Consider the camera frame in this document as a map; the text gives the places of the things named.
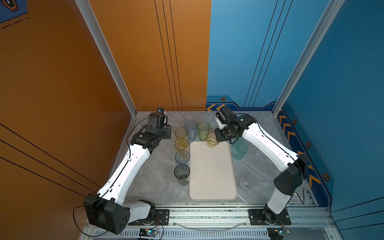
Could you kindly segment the teal glass front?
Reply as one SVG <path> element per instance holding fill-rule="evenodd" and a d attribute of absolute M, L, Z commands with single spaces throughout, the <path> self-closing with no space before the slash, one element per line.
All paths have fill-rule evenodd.
<path fill-rule="evenodd" d="M 248 149 L 249 147 L 247 141 L 244 138 L 239 138 L 233 144 L 233 157 L 235 158 L 235 160 L 241 160 L 248 152 Z"/>

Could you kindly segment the small yellow glass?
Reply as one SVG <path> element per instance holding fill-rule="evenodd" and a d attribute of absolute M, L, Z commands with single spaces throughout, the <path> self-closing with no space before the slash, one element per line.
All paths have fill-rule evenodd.
<path fill-rule="evenodd" d="M 215 133 L 209 133 L 207 136 L 207 146 L 209 148 L 214 148 L 218 145 L 218 140 Z"/>

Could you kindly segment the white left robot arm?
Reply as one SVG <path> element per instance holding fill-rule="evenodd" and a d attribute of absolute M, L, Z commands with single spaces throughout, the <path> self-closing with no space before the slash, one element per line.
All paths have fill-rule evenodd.
<path fill-rule="evenodd" d="M 139 169 L 163 139 L 170 139 L 172 127 L 163 108 L 150 113 L 148 122 L 133 135 L 129 149 L 112 176 L 96 195 L 89 194 L 84 208 L 91 225 L 113 234 L 120 234 L 129 223 L 150 224 L 156 215 L 156 205 L 147 200 L 123 206 L 128 190 Z"/>

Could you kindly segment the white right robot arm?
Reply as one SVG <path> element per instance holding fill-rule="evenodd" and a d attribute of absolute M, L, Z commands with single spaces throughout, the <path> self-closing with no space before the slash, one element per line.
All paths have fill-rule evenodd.
<path fill-rule="evenodd" d="M 229 107 L 216 113 L 219 128 L 215 129 L 218 142 L 238 140 L 240 137 L 261 150 L 281 172 L 275 179 L 275 189 L 263 210 L 267 225 L 281 224 L 287 218 L 287 204 L 307 177 L 310 158 L 298 155 L 275 140 L 249 114 L 235 114 Z"/>

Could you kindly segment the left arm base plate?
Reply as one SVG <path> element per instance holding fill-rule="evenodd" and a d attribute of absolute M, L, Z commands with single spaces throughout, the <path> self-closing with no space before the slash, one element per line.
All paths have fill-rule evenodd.
<path fill-rule="evenodd" d="M 157 220 L 159 220 L 163 226 L 168 226 L 170 220 L 170 210 L 156 209 L 155 218 L 152 221 L 137 220 L 135 222 L 129 223 L 129 226 L 155 226 L 158 223 Z"/>

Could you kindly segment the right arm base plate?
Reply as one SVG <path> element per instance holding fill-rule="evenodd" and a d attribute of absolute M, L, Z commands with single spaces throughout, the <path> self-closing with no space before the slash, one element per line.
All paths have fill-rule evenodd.
<path fill-rule="evenodd" d="M 285 225 L 292 224 L 291 218 L 288 214 L 288 209 L 284 209 L 280 214 L 275 214 L 271 210 L 250 209 L 248 210 L 250 223 L 252 226 L 256 225 Z"/>

